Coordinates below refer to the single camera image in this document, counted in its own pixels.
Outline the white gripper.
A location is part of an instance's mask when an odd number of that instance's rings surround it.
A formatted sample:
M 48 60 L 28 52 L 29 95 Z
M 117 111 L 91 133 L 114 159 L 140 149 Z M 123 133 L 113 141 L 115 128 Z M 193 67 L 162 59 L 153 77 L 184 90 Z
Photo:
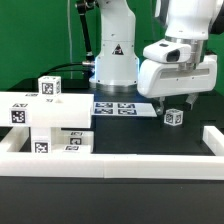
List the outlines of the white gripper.
M 186 67 L 192 47 L 162 39 L 143 50 L 137 90 L 146 98 L 156 98 L 157 115 L 164 114 L 167 96 L 189 94 L 184 110 L 191 111 L 199 92 L 214 88 L 217 78 L 217 56 L 205 55 L 195 68 Z

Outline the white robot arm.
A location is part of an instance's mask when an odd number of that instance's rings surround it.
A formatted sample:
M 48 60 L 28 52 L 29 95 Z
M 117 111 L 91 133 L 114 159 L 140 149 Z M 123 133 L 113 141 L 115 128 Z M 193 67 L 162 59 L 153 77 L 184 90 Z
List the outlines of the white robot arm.
M 165 37 L 134 52 L 135 15 L 126 0 L 97 0 L 101 12 L 101 51 L 95 59 L 93 87 L 109 92 L 132 89 L 162 102 L 168 96 L 188 96 L 214 88 L 217 56 L 204 51 L 211 34 L 223 33 L 224 0 L 157 0 L 155 17 Z

